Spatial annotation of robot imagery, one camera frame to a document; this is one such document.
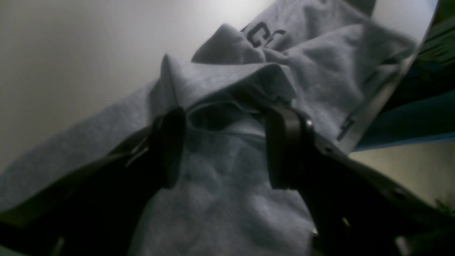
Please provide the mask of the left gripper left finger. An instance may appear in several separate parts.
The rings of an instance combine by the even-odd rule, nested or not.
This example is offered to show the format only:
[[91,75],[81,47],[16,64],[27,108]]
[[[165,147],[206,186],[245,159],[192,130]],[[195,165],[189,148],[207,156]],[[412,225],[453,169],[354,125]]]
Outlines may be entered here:
[[177,182],[182,107],[159,114],[109,154],[1,214],[1,245],[26,256],[126,256],[147,202]]

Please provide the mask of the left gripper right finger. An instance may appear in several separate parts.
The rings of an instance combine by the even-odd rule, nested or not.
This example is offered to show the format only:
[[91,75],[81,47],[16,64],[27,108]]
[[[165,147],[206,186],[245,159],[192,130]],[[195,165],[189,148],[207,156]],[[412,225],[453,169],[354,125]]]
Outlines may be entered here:
[[325,256],[453,256],[454,218],[335,149],[303,112],[266,111],[271,187],[297,191]]

